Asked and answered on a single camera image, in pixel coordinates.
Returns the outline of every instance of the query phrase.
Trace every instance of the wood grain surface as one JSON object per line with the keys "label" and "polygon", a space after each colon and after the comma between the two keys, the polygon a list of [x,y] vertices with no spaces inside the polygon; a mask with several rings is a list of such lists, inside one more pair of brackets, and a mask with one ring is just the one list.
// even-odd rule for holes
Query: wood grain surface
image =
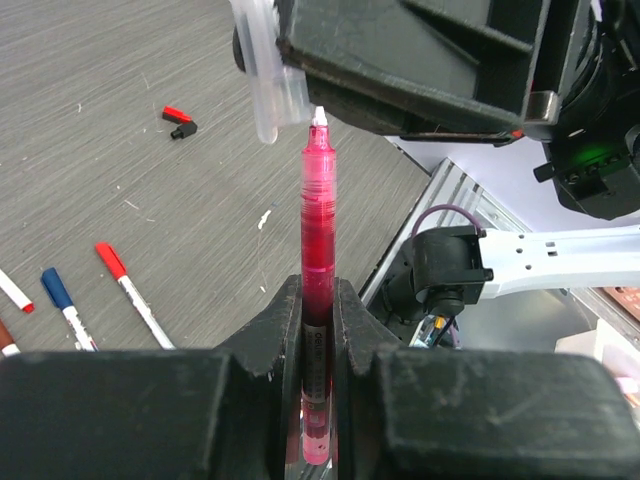
{"label": "wood grain surface", "polygon": [[[74,348],[40,285],[50,266],[102,349],[158,348],[98,241],[182,347],[218,344],[299,271],[306,129],[258,142],[232,28],[224,0],[0,2],[0,267],[36,303],[27,316],[2,295],[0,316],[23,350]],[[164,105],[198,133],[171,141]],[[359,288],[428,178],[386,140],[331,125],[338,274]]]}

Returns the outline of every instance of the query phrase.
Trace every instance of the transparent cap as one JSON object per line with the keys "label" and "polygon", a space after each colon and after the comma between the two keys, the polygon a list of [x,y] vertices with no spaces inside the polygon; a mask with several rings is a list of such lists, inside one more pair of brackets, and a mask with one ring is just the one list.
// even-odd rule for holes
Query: transparent cap
{"label": "transparent cap", "polygon": [[311,104],[304,72],[282,63],[276,47],[273,0],[230,0],[251,88],[261,142],[272,144],[278,129],[308,122]]}

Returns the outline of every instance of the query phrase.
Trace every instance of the marker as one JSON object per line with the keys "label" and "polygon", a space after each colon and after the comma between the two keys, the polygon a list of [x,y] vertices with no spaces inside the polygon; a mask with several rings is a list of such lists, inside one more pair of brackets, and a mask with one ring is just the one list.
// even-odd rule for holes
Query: marker
{"label": "marker", "polygon": [[5,357],[20,353],[16,341],[7,330],[7,326],[2,323],[2,320],[0,320],[0,351]]}
{"label": "marker", "polygon": [[151,313],[151,308],[149,308],[149,305],[144,301],[142,295],[140,295],[140,292],[138,292],[127,275],[127,267],[122,260],[120,260],[115,249],[108,243],[102,242],[96,244],[96,252],[98,252],[98,255],[102,258],[102,261],[111,272],[111,275],[113,275],[113,278],[116,279],[116,282],[118,282],[125,291],[134,308],[145,321],[160,346],[165,350],[175,350],[176,346],[171,342],[169,337],[167,337],[167,334],[164,333],[162,327],[158,325],[153,313]]}
{"label": "marker", "polygon": [[87,329],[84,327],[80,318],[78,318],[78,310],[73,306],[73,301],[67,289],[64,288],[62,279],[55,268],[48,268],[42,273],[40,278],[44,289],[49,294],[53,304],[62,311],[64,318],[67,319],[67,323],[73,330],[73,334],[78,339],[80,348],[86,352],[97,352],[98,346],[93,341],[91,335],[87,333]]}
{"label": "marker", "polygon": [[2,270],[0,270],[0,288],[23,312],[31,313],[35,310],[29,297]]}

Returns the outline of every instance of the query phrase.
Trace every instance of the black cable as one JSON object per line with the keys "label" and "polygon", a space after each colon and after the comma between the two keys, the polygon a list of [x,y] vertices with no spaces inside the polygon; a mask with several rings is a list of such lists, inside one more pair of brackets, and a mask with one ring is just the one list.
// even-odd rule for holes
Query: black cable
{"label": "black cable", "polygon": [[451,325],[453,325],[455,321],[456,321],[456,317],[451,317],[449,320],[447,320],[447,323],[445,323],[444,327],[442,327],[442,330],[440,330],[440,332],[438,333],[438,336],[433,340],[434,347],[438,346],[438,344],[442,340],[442,337],[446,335],[447,331],[451,328]]}

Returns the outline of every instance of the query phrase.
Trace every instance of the wire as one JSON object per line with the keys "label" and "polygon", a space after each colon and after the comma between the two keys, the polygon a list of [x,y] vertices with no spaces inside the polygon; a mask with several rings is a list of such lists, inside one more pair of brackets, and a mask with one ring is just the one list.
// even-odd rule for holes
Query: wire
{"label": "wire", "polygon": [[438,336],[433,340],[434,347],[438,346],[442,338],[445,336],[445,334],[451,328],[451,325],[453,325],[453,322],[455,321],[456,321],[456,317],[451,317],[449,320],[447,320],[447,323],[445,324],[445,326],[442,327],[442,330],[440,330],[440,332],[438,333]]}
{"label": "wire", "polygon": [[418,228],[420,228],[420,225],[422,224],[425,218],[427,218],[432,213],[440,212],[442,210],[451,210],[452,212],[459,213],[460,215],[465,217],[467,220],[469,220],[469,222],[471,222],[471,224],[474,227],[476,227],[476,230],[478,230],[478,232],[482,230],[482,225],[480,225],[480,222],[478,221],[478,219],[474,217],[471,213],[469,213],[467,210],[457,205],[453,205],[451,203],[443,203],[442,205],[435,205],[431,208],[427,208],[424,212],[420,214],[420,216],[416,220],[416,223],[413,224],[413,229],[411,230],[411,238],[415,237],[418,234]]}

